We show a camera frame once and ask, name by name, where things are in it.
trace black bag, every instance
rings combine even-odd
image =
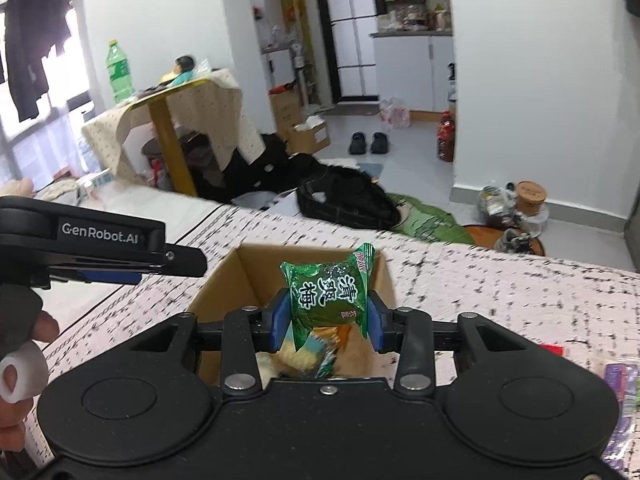
[[[390,230],[400,223],[396,205],[366,173],[329,166],[322,176],[305,180],[297,189],[298,205],[308,218],[356,229]],[[326,200],[314,193],[324,192]]]
[[[324,166],[311,155],[299,153],[289,158],[286,144],[275,134],[262,134],[264,152],[248,164],[236,148],[223,171],[233,197],[250,191],[282,193],[297,188],[302,181],[324,173]]]

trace cardboard box on floor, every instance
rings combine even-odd
[[[322,150],[331,143],[326,127],[326,121],[318,124],[312,130],[293,130],[289,133],[287,151],[289,153],[308,153],[312,155],[318,150]]]
[[[287,142],[294,126],[304,122],[298,89],[272,95],[269,99],[276,123],[276,133]]]
[[[286,286],[280,272],[282,262],[314,264],[341,262],[353,249],[327,249],[301,246],[244,244],[233,249],[218,265],[189,307],[198,322],[220,321],[225,314],[244,306],[268,306],[278,291]],[[375,290],[389,308],[396,307],[393,283],[384,253],[376,253],[370,289]],[[352,327],[345,348],[347,358],[336,363],[341,377],[375,377],[378,359],[371,343],[357,327]],[[207,384],[219,384],[220,352],[203,352],[200,378]]]

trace round container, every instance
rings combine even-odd
[[[547,220],[549,220],[549,209],[543,204],[535,216],[527,216],[523,213],[518,224],[521,229],[528,232],[533,238],[536,238],[540,236]]]
[[[530,180],[523,180],[516,186],[516,209],[526,216],[536,216],[546,200],[545,188]]]

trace green cloth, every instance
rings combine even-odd
[[[458,225],[453,215],[407,195],[387,193],[397,205],[409,208],[409,216],[393,231],[425,242],[474,244],[469,232]]]

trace kitchen counter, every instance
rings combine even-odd
[[[374,32],[372,38],[394,38],[396,36],[453,36],[452,30],[387,30]]]

